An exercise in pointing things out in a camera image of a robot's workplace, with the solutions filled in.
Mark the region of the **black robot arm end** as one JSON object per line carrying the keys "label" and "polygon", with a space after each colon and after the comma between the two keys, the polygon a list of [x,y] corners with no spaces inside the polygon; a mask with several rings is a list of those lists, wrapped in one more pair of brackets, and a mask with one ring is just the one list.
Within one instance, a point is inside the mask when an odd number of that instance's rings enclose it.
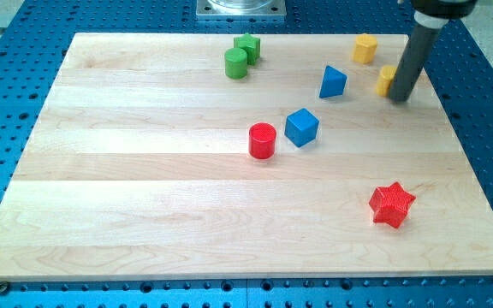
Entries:
{"label": "black robot arm end", "polygon": [[478,0],[412,0],[413,8],[425,15],[455,20],[468,16]]}

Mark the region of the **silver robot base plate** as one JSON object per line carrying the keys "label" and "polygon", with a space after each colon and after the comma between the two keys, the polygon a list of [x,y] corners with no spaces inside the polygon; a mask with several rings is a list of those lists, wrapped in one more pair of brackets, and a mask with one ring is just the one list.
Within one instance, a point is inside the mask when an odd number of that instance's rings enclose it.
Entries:
{"label": "silver robot base plate", "polygon": [[284,18],[285,0],[197,0],[196,16],[218,18]]}

